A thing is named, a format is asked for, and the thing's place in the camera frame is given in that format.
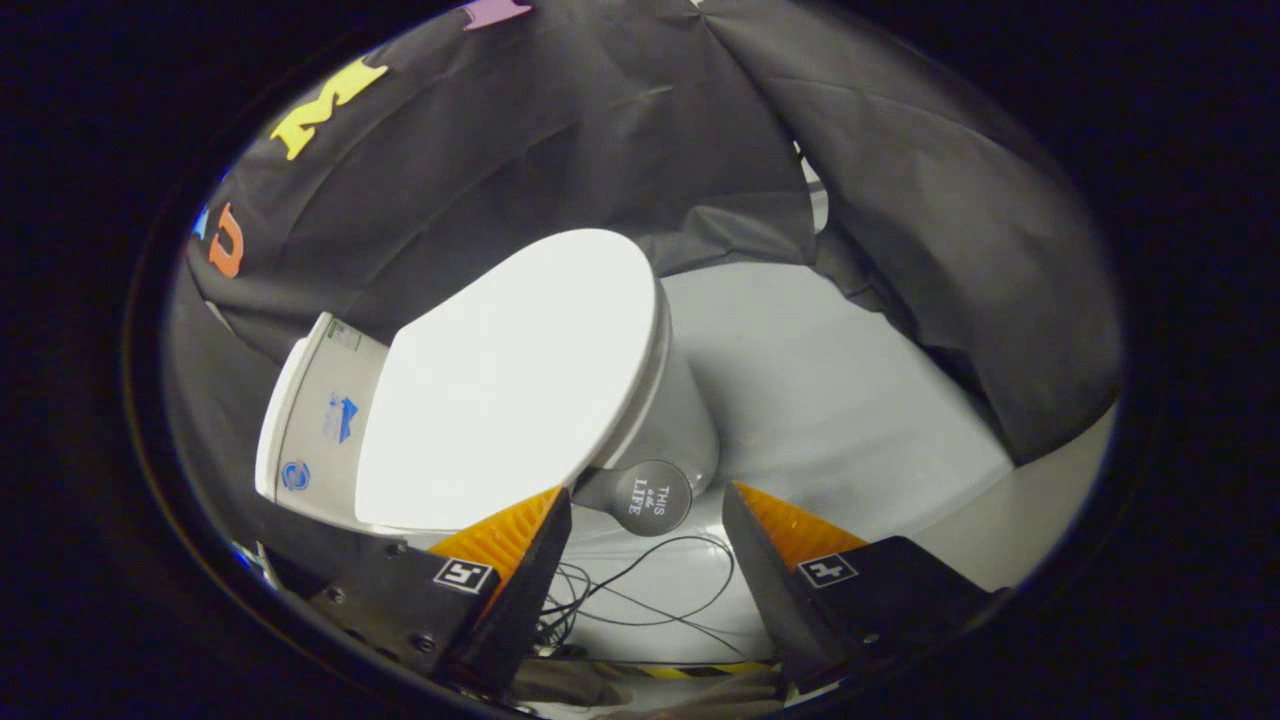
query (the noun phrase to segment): black fabric backdrop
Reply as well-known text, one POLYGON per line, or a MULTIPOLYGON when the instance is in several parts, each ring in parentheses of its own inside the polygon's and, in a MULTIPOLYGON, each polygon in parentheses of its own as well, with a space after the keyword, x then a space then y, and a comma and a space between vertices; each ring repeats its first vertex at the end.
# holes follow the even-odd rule
POLYGON ((332 105, 293 160, 273 120, 211 193, 178 272, 166 395, 189 477, 248 533, 233 537, 315 569, 342 555, 319 542, 340 530, 252 491, 275 374, 319 313, 389 343, 573 227, 632 237, 663 275, 813 266, 987 404, 1018 461, 1115 398, 1119 307, 1097 227, 1028 133, 911 47, 809 1, 548 0, 466 22, 449 12, 372 49, 364 64, 385 73, 332 105), (817 238, 792 141, 829 191, 817 238), (232 278, 209 259, 228 204, 243 236, 232 278))

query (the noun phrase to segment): white toilet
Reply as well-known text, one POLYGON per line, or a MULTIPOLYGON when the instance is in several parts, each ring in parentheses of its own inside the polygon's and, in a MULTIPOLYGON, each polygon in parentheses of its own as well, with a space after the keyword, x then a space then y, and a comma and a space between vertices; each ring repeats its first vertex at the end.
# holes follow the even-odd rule
POLYGON ((554 486, 636 534, 684 520, 718 441, 644 252, 540 240, 390 347, 324 313, 276 380, 257 492, 361 533, 448 533, 554 486))

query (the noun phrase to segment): toilet seat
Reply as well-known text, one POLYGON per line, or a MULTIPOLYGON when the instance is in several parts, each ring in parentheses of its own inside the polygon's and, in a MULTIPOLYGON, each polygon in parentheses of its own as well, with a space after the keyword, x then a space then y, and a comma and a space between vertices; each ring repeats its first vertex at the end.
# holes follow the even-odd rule
POLYGON ((367 416, 356 519, 452 532, 616 454, 669 333, 659 292, 634 242, 570 231, 402 328, 367 416))

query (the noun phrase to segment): yellow foam letter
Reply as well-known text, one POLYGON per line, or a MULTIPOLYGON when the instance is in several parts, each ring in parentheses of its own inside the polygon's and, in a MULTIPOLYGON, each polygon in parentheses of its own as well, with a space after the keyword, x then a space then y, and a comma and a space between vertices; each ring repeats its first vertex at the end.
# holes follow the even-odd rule
POLYGON ((316 133, 315 128, 303 126, 328 120, 333 117, 334 105, 346 105, 387 72, 387 65, 370 68, 364 60, 364 58, 356 60, 329 78, 320 90, 320 97, 294 108, 271 131, 271 140, 280 138, 280 142, 289 149, 289 160, 297 158, 316 133))

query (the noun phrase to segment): white floor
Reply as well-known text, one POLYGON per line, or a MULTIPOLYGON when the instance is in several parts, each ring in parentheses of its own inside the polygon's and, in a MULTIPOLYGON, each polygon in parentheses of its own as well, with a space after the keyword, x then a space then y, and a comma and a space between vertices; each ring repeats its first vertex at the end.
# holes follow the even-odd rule
MULTIPOLYGON (((1012 464, 961 391, 881 315, 850 304, 808 268, 740 263, 666 278, 676 342, 721 432, 717 482, 671 536, 627 534, 575 509, 563 560, 599 582, 657 542, 724 541, 724 483, 742 480, 868 539, 911 534, 974 500, 1012 464)), ((707 543, 664 547, 612 587, 680 615, 707 602, 728 573, 707 543)), ((568 600, 566 580, 553 594, 568 600)), ((584 610, 616 620, 664 618, 609 593, 584 610)), ((741 575, 692 620, 750 659, 772 646, 741 575)), ((627 628, 580 618, 571 642, 596 657, 735 662, 695 629, 627 628)))

